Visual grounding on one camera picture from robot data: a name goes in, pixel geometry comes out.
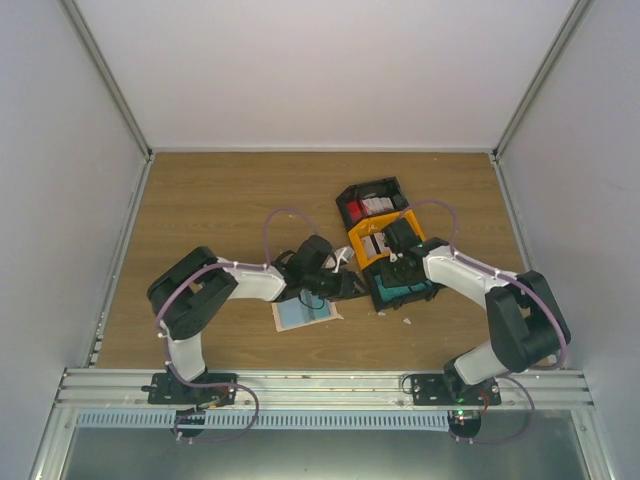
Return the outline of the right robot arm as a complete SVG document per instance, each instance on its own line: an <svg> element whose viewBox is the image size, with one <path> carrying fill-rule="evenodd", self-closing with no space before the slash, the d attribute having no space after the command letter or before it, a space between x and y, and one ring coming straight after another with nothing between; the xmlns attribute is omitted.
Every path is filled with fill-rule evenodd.
<svg viewBox="0 0 640 480"><path fill-rule="evenodd" d="M382 235L390 249L384 285L447 287L486 312L489 340L444 367L442 388L451 403L464 405L485 381L523 372L551 355L556 368L564 364L571 334L542 274L504 272L440 238L423 240L404 218L385 227Z"/></svg>

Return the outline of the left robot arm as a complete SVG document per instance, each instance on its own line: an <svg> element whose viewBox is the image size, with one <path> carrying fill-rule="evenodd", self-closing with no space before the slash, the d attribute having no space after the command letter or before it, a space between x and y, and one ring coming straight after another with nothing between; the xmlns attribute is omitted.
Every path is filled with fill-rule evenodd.
<svg viewBox="0 0 640 480"><path fill-rule="evenodd" d="M172 393L185 404L205 395L201 332L227 301L282 303L299 299L303 292L329 302L366 296L365 282L347 267L352 256L352 248L335 250L319 235L264 264L227 260L205 246L192 250L146 293L166 345L168 368L175 375Z"/></svg>

